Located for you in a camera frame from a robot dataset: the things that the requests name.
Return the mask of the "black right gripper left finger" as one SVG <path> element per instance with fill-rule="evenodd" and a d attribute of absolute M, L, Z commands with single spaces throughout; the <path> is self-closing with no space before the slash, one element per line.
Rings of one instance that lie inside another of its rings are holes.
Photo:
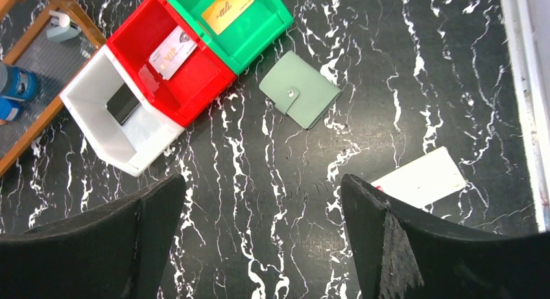
<path fill-rule="evenodd" d="M 2 298 L 155 298 L 185 201 L 165 177 L 78 215 L 1 236 Z"/>

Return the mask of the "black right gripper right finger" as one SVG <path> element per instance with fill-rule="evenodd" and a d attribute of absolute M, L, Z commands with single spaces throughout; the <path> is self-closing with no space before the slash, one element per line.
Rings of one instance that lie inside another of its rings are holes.
<path fill-rule="evenodd" d="M 363 298 L 548 298 L 549 234 L 505 236 L 456 224 L 352 174 L 341 180 Z"/>

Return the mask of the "black card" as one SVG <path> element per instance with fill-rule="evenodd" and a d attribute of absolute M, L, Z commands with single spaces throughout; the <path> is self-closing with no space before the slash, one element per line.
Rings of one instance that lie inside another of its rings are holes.
<path fill-rule="evenodd" d="M 127 84 L 123 84 L 108 100 L 106 108 L 120 125 L 124 125 L 139 104 L 140 101 L 132 90 Z"/>

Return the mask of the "silver VIP card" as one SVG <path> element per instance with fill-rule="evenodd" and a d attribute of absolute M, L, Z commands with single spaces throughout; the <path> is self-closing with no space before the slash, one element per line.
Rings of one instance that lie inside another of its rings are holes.
<path fill-rule="evenodd" d="M 149 64 L 164 80 L 170 80 L 197 48 L 182 27 L 175 27 L 149 56 Z"/>

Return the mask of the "gold card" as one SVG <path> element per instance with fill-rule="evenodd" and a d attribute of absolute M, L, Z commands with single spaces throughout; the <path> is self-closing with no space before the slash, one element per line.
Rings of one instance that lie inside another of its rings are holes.
<path fill-rule="evenodd" d="M 216 35 L 220 35 L 253 2 L 254 0 L 214 0 L 201 17 Z"/>

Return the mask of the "white small box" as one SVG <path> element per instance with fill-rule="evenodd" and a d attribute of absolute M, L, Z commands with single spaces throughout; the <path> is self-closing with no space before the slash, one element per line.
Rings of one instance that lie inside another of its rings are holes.
<path fill-rule="evenodd" d="M 448 149 L 440 147 L 375 180 L 372 185 L 420 209 L 463 190 L 466 181 Z"/>

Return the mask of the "white plastic bin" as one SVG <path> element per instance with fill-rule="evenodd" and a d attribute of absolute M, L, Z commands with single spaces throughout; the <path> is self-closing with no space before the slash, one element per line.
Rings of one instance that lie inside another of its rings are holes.
<path fill-rule="evenodd" d="M 106 45 L 60 98 L 96 155 L 132 176 L 142 174 L 184 131 L 145 99 Z"/>

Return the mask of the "blue small block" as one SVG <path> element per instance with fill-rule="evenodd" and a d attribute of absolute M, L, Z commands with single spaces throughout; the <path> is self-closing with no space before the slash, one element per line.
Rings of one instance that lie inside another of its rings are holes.
<path fill-rule="evenodd" d="M 21 111 L 21 106 L 17 101 L 1 97 L 1 120 L 11 122 L 16 120 Z"/>

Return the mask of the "red plastic bin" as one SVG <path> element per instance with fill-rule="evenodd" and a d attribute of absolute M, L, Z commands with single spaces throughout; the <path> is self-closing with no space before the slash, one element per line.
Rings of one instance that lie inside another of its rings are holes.
<path fill-rule="evenodd" d="M 182 127 L 237 78 L 167 0 L 144 0 L 107 46 L 147 102 Z"/>

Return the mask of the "blue tape roll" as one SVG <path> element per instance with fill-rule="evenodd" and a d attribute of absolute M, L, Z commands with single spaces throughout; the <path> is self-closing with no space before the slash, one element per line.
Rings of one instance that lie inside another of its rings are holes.
<path fill-rule="evenodd" d="M 35 73 L 1 62 L 1 96 L 13 101 L 32 101 L 38 92 Z"/>

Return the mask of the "light blue white stapler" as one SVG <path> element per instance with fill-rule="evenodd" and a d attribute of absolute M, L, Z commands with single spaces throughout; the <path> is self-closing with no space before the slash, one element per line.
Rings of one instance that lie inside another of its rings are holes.
<path fill-rule="evenodd" d="M 61 43 L 71 40 L 81 33 L 80 27 L 73 22 L 68 14 L 57 10 L 50 10 L 49 14 L 51 27 L 46 32 L 48 40 Z"/>

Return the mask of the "green plastic bin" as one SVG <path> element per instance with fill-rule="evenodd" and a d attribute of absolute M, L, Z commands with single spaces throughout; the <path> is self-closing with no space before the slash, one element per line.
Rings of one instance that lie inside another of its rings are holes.
<path fill-rule="evenodd" d="M 237 75 L 293 23 L 293 16 L 282 0 L 254 0 L 227 29 L 216 35 L 201 17 L 214 0 L 167 1 Z"/>

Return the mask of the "orange wooden shelf rack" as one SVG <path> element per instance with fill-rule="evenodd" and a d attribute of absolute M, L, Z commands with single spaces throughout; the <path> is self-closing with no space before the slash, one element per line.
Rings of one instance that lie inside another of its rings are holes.
<path fill-rule="evenodd" d="M 16 2 L 1 0 L 1 17 Z M 47 37 L 52 12 L 67 14 L 79 34 L 61 43 Z M 33 72 L 38 79 L 35 98 L 22 105 L 18 119 L 1 126 L 1 174 L 5 174 L 62 109 L 59 94 L 84 69 L 106 38 L 77 0 L 47 0 L 47 6 L 2 59 L 6 64 Z"/>

